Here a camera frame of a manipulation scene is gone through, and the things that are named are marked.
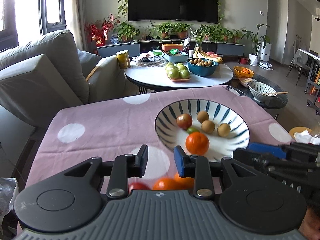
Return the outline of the small orange tangerine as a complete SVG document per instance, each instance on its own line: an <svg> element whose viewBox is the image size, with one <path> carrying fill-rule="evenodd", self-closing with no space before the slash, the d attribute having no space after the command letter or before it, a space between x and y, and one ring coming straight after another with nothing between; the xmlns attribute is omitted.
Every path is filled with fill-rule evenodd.
<svg viewBox="0 0 320 240"><path fill-rule="evenodd" d="M180 186L181 189L189 190L194 187L194 179L190 177L182 178L178 172L174 176L174 180Z"/></svg>

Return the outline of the large orange tangerine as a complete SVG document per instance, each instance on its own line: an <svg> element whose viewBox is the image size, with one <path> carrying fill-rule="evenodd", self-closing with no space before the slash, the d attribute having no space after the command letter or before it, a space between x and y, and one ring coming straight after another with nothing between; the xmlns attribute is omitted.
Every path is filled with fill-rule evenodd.
<svg viewBox="0 0 320 240"><path fill-rule="evenodd" d="M185 140L185 147L188 152L195 155L205 155L209 145L209 139L201 132L193 132Z"/></svg>

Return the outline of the brown kiwi fruit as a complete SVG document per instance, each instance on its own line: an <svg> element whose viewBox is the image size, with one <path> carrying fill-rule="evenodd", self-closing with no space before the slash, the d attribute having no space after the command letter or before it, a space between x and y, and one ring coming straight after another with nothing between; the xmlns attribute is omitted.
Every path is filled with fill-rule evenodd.
<svg viewBox="0 0 320 240"><path fill-rule="evenodd" d="M212 134L215 130L215 124L210 120L204 121L201 124L201 129L204 133Z"/></svg>
<svg viewBox="0 0 320 240"><path fill-rule="evenodd" d="M217 134L220 137L227 137L227 135L229 135L230 132L231 132L231 127L227 123L223 123L217 128Z"/></svg>

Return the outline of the dark red tomato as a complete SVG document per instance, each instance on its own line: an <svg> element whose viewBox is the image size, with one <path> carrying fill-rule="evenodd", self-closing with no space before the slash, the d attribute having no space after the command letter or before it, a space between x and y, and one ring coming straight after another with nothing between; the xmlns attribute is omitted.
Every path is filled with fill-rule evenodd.
<svg viewBox="0 0 320 240"><path fill-rule="evenodd" d="M181 129L187 130L193 124L193 119L190 114L181 114L176 118L177 126Z"/></svg>

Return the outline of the green lime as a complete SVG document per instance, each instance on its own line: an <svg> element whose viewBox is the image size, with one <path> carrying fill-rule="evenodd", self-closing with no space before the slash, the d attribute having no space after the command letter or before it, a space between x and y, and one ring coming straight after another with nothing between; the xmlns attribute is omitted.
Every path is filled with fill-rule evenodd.
<svg viewBox="0 0 320 240"><path fill-rule="evenodd" d="M195 127L189 127L187 129L187 133L188 134L192 134L192 133L195 133L195 132L199 132L199 130L197 128L195 128Z"/></svg>

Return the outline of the blue striped white bowl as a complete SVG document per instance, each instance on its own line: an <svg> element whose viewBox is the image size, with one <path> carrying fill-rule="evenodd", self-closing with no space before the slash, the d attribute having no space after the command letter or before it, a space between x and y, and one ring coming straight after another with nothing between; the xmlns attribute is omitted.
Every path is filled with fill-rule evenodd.
<svg viewBox="0 0 320 240"><path fill-rule="evenodd" d="M155 131L170 150L181 146L218 162L237 148L249 145L250 132L243 118L217 102L187 99L164 107L155 119Z"/></svg>

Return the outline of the round black side table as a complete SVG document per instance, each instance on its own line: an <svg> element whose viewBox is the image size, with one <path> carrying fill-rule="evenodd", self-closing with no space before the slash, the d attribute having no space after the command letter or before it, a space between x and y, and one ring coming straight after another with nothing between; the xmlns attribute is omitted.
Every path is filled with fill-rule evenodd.
<svg viewBox="0 0 320 240"><path fill-rule="evenodd" d="M239 79L233 79L231 86L241 95L245 95L266 109L281 109L288 103L287 93L269 79L254 74L248 87L240 83Z"/></svg>

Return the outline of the wooden spoon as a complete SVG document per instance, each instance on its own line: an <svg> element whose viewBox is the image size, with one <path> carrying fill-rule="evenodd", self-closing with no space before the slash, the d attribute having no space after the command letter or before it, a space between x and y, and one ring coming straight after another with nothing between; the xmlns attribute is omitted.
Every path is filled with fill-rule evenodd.
<svg viewBox="0 0 320 240"><path fill-rule="evenodd" d="M265 93L263 95L265 96L274 96L274 95L280 95L280 94L288 94L288 91L283 91L283 92L274 92L274 93Z"/></svg>

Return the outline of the small striped bowl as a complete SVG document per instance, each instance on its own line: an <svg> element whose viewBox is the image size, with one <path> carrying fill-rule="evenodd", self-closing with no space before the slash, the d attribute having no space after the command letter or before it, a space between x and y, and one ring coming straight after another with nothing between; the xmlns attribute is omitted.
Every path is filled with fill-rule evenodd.
<svg viewBox="0 0 320 240"><path fill-rule="evenodd" d="M258 102L269 101L276 97L274 96L265 96L265 93L274 93L276 92L272 87L262 82L252 80L248 83L249 90L253 95L253 98Z"/></svg>

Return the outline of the orange basket with tangerines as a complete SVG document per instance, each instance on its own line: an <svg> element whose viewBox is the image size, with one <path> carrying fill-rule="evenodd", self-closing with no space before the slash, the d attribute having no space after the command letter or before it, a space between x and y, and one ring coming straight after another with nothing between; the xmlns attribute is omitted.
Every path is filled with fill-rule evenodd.
<svg viewBox="0 0 320 240"><path fill-rule="evenodd" d="M240 77L252 78L254 75L254 72L246 67L234 66L233 71L234 71L234 76L236 78L240 78Z"/></svg>

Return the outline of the round white coffee table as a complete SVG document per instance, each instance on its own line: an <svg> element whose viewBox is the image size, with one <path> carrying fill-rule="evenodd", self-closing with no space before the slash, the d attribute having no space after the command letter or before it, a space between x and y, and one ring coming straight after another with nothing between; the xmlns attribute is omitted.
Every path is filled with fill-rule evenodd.
<svg viewBox="0 0 320 240"><path fill-rule="evenodd" d="M227 84L233 78L233 71L225 64L220 64L212 75L201 77L193 74L187 67L175 69L170 64L165 64L161 67L131 66L125 70L125 75L139 88L160 92Z"/></svg>

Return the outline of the green apples on tray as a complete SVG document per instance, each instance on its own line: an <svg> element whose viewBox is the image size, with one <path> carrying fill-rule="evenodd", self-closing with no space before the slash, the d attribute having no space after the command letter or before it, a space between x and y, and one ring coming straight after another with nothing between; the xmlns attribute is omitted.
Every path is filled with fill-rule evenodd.
<svg viewBox="0 0 320 240"><path fill-rule="evenodd" d="M189 69L182 63L173 64L167 63L165 67L167 77L172 82L183 82L188 81L191 78Z"/></svg>

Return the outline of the dark blue fruit bowl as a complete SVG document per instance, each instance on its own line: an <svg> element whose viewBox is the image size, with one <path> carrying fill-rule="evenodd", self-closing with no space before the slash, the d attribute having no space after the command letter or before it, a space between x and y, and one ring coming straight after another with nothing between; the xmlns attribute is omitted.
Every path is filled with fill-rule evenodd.
<svg viewBox="0 0 320 240"><path fill-rule="evenodd" d="M190 72L200 77L213 75L219 65L218 62L204 58L187 59L186 63Z"/></svg>

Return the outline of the tall plant white pot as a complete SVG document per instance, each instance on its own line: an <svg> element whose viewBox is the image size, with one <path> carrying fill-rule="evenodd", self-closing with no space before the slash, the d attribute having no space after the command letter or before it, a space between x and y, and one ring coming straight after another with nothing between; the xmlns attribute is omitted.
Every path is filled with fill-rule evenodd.
<svg viewBox="0 0 320 240"><path fill-rule="evenodd" d="M254 33L250 30L243 30L243 35L241 38L247 38L251 40L252 43L252 52L249 53L249 60L251 66L257 66L259 61L259 50L261 47L265 48L266 45L270 42L270 38L265 34L259 36L259 30L261 27L270 28L267 24L257 24L257 32Z"/></svg>

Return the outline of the yellow tin can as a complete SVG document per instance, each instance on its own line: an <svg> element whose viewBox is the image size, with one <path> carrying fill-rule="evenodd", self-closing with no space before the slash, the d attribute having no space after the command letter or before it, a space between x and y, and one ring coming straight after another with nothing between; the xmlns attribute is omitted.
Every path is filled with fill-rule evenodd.
<svg viewBox="0 0 320 240"><path fill-rule="evenodd" d="M130 68L130 56L128 50L122 50L116 53L120 69Z"/></svg>

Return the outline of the light blue rectangular dish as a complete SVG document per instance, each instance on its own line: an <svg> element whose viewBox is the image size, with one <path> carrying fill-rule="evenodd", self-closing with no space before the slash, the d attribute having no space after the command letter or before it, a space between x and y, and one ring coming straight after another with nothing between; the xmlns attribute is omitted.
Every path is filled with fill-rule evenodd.
<svg viewBox="0 0 320 240"><path fill-rule="evenodd" d="M181 52L181 53L176 53L175 55L169 55L167 51L163 53L163 57L171 63L181 63L184 62L188 59L188 54Z"/></svg>

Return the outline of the banana bunch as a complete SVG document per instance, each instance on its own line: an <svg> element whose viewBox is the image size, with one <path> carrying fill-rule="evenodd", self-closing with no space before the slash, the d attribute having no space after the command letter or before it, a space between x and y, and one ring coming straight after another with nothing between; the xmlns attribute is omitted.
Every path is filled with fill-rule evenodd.
<svg viewBox="0 0 320 240"><path fill-rule="evenodd" d="M223 58L220 55L215 54L212 51L205 53L202 50L202 47L199 46L198 44L196 44L196 46L193 50L193 58L204 58L204 59L208 59L210 61L217 62L219 64L223 63Z"/></svg>

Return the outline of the grey tv console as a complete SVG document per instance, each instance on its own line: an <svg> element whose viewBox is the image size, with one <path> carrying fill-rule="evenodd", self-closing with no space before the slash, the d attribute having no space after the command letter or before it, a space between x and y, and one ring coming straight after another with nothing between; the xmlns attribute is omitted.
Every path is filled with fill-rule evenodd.
<svg viewBox="0 0 320 240"><path fill-rule="evenodd" d="M141 53L147 53L152 50L160 51L171 51L174 48L181 48L187 55L189 50L194 50L196 42L190 40L188 45L185 47L185 40L180 39L167 39L167 40L142 40L142 41L131 41L121 42L118 44L108 44L97 48L98 55L101 57L109 57L115 55L117 52L127 50L130 57L139 56ZM245 53L245 46L242 44L225 43L225 42L212 42L203 41L202 50L206 53L212 51L222 56L243 56Z"/></svg>

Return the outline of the grey fabric sofa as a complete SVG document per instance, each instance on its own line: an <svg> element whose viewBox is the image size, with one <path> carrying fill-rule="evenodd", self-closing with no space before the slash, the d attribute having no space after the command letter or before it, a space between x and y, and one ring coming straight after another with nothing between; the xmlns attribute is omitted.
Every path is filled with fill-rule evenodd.
<svg viewBox="0 0 320 240"><path fill-rule="evenodd" d="M64 108L120 98L124 88L117 57L79 50L69 30L1 53L1 106L34 127Z"/></svg>

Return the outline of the potted green plant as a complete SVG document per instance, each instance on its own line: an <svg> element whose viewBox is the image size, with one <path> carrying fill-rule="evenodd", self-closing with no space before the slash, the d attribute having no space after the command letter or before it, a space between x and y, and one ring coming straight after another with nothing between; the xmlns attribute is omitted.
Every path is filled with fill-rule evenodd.
<svg viewBox="0 0 320 240"><path fill-rule="evenodd" d="M134 37L140 35L139 29L135 28L133 25L122 22L114 30L114 33L117 34L118 40L123 42L129 42Z"/></svg>

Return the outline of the red berry decoration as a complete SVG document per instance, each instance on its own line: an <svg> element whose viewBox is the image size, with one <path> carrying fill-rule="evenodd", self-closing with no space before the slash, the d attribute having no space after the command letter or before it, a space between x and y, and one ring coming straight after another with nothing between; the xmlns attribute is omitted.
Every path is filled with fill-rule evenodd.
<svg viewBox="0 0 320 240"><path fill-rule="evenodd" d="M84 31L88 39L94 42L96 47L101 47L108 40L108 33L112 32L119 23L119 17L109 14L103 20L85 23Z"/></svg>

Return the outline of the black wall television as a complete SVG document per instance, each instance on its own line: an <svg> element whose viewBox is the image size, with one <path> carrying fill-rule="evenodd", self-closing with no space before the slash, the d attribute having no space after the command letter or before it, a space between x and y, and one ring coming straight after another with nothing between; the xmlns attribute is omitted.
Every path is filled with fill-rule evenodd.
<svg viewBox="0 0 320 240"><path fill-rule="evenodd" d="M218 0L128 0L130 21L218 22Z"/></svg>

